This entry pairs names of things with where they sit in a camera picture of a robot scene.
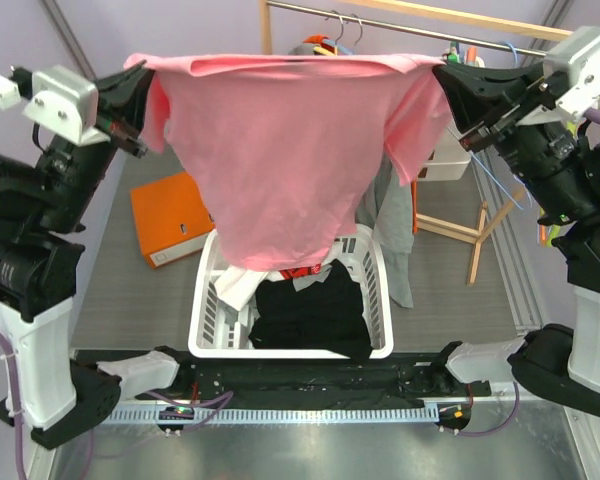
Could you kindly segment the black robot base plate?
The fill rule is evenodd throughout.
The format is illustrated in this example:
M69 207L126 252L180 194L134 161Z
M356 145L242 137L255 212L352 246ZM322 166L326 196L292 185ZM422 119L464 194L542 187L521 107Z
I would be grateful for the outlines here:
M465 385L433 353L394 353L362 365L350 359L203 359L162 347L181 362L174 383L155 390L173 400L212 400L233 393L228 407L249 410L383 410L426 400L491 395L488 382Z

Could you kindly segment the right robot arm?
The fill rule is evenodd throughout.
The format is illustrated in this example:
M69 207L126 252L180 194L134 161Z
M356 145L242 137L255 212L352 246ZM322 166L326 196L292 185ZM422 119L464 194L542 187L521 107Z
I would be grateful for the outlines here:
M495 148L543 209L539 224L569 229L551 243L577 295L576 326L549 324L527 334L507 357L511 374L540 398L600 417L600 144L590 146L585 126L571 133L561 119L523 122L534 111L555 112L574 90L569 78L539 64L501 70L445 63L433 74L461 145Z

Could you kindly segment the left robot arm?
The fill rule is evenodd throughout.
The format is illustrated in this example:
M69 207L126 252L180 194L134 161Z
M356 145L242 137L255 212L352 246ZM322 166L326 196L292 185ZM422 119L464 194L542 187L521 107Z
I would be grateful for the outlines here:
M82 230L117 152L145 153L152 79L140 63L93 81L62 66L0 75L0 109L21 106L53 135L34 165L0 154L0 338L10 376L0 420L24 422L48 450L95 428L123 400L155 389L180 399L192 389L170 348L94 365L77 363L69 348L84 251L69 236Z

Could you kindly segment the pink t shirt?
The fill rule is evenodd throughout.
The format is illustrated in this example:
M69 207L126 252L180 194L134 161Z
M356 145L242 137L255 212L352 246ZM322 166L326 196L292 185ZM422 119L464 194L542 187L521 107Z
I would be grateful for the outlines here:
M383 159L409 184L449 125L435 57L136 53L153 71L142 137L195 180L232 265L320 263Z

